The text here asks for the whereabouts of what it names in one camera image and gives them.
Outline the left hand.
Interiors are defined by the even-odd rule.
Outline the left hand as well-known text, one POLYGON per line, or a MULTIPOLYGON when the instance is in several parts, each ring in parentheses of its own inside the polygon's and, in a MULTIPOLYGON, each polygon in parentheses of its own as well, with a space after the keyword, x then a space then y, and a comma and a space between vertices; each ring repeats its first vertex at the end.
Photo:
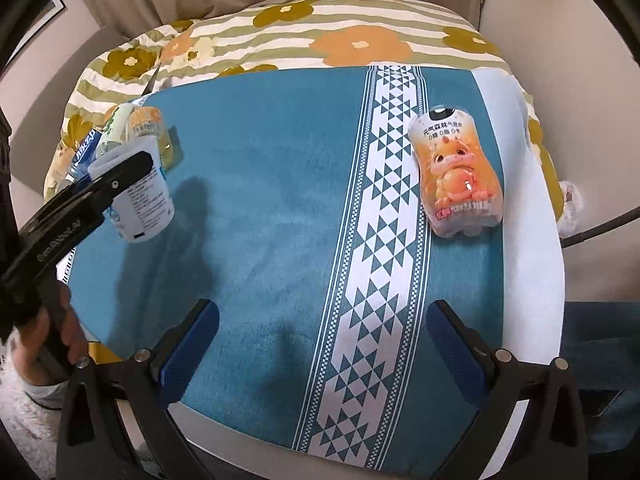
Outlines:
MULTIPOLYGON (((75 365, 89 355, 88 341, 81 328, 75 310, 70 304, 70 288, 58 283, 58 305, 64 310, 65 318, 60 328, 60 337, 66 350, 67 361, 75 365)), ((49 312, 42 306, 35 318, 17 329, 10 344, 14 368, 25 382, 34 386, 50 386, 65 382, 65 378, 56 376, 50 366, 40 359, 46 344, 51 322, 49 312)))

